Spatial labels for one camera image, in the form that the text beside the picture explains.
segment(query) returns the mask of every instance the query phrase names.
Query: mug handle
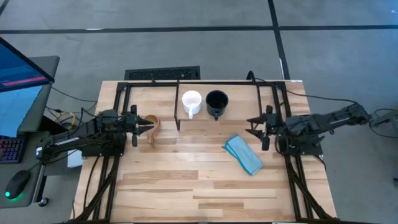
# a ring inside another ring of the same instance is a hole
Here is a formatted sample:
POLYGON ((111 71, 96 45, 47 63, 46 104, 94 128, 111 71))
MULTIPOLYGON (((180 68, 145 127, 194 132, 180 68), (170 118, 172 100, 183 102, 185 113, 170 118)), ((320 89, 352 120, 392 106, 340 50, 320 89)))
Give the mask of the mug handle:
POLYGON ((193 119, 193 108, 189 108, 189 112, 188 112, 188 114, 189 114, 189 119, 193 119))

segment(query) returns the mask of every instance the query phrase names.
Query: black mug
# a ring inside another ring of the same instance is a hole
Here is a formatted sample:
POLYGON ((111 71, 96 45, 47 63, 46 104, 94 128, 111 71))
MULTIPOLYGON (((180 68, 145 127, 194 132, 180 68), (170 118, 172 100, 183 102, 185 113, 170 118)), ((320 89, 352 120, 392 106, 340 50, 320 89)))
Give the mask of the black mug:
POLYGON ((217 121, 228 105, 228 96, 220 90, 213 90, 206 96, 207 112, 217 121))

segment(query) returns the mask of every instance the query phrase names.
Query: computer mouse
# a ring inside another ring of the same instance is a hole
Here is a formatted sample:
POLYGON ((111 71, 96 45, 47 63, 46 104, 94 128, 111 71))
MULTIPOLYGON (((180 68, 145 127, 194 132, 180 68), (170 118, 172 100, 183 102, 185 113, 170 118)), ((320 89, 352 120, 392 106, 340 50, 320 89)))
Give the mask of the computer mouse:
POLYGON ((6 197, 14 199, 22 193, 30 178, 30 172, 27 170, 18 171, 8 182, 6 187, 6 197))

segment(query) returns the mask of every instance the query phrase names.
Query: monitor screen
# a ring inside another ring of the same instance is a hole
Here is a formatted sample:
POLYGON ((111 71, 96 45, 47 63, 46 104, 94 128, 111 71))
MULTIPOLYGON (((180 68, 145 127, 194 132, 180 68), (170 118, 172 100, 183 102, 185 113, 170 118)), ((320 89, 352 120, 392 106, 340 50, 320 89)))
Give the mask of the monitor screen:
POLYGON ((53 79, 5 40, 0 41, 0 92, 44 85, 53 79))

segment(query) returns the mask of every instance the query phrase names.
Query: white mug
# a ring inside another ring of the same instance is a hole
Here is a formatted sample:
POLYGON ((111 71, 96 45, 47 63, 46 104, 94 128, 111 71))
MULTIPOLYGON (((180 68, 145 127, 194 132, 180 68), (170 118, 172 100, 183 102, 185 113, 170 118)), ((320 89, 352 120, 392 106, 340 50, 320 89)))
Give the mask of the white mug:
POLYGON ((184 93, 184 95, 182 95, 182 104, 184 105, 185 112, 189 114, 189 119, 193 119, 193 115, 200 111, 200 93, 193 90, 184 93))

